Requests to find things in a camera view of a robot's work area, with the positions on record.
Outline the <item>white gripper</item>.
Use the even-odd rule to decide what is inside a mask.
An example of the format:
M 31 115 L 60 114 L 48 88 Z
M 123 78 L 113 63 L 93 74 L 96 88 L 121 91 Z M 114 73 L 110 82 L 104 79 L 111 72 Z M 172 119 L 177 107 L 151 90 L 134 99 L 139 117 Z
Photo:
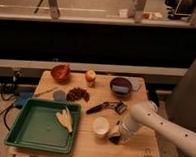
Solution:
M 116 125 L 114 128 L 112 128 L 109 132 L 109 140 L 114 144 L 119 144 L 119 141 L 123 140 L 123 136 L 120 131 L 120 127 Z

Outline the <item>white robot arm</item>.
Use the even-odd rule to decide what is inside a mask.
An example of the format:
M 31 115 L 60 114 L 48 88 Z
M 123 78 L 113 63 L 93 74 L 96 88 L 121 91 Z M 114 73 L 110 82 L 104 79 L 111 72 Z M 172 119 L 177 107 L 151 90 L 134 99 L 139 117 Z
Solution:
M 196 157 L 196 133 L 160 117 L 158 107 L 153 101 L 135 103 L 123 119 L 109 133 L 109 137 L 118 137 L 118 142 L 126 142 L 143 126 L 154 129 L 169 139 L 189 157 Z

